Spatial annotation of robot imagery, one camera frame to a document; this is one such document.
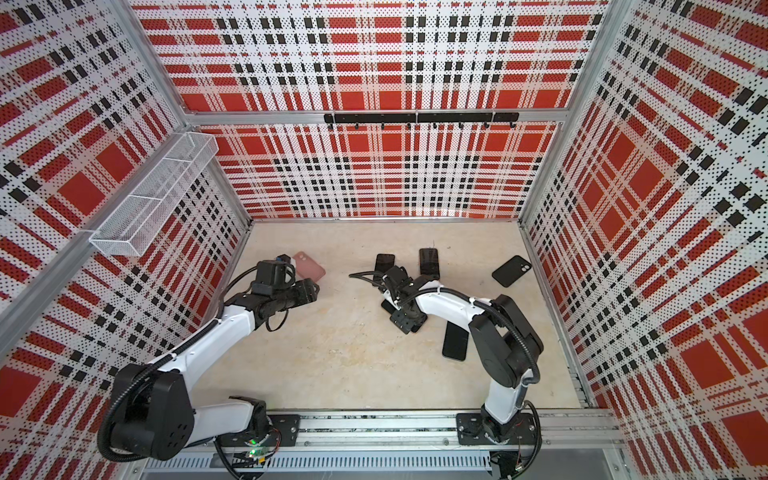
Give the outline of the black phone case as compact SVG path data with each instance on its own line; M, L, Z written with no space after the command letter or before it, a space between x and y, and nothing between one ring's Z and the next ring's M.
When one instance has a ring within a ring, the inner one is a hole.
M532 264L520 255L515 255L494 270L492 278L502 287L508 288L532 269Z

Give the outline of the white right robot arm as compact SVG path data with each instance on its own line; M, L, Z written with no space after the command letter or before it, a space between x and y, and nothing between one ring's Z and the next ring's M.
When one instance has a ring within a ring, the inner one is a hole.
M398 266L386 272L362 271L349 275L376 287L390 321L404 334L415 333L426 320L439 317L470 338L485 372L490 376L479 425L472 437L506 445L529 424L537 429L527 390L541 380L538 359L544 351L539 335L513 299L472 297L448 288L431 275L416 279Z

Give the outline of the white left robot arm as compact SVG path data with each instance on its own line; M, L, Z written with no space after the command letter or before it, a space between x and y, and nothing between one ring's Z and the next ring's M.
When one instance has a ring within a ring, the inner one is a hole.
M118 371L96 437L103 458L119 463L169 460L187 447L226 435L260 442L272 434L262 400L232 396L209 406L191 401L203 374L232 347L261 327L273 331L274 315L319 296L317 283L298 278L288 259L260 261L248 272L254 277L250 286L223 300L200 330L150 362Z

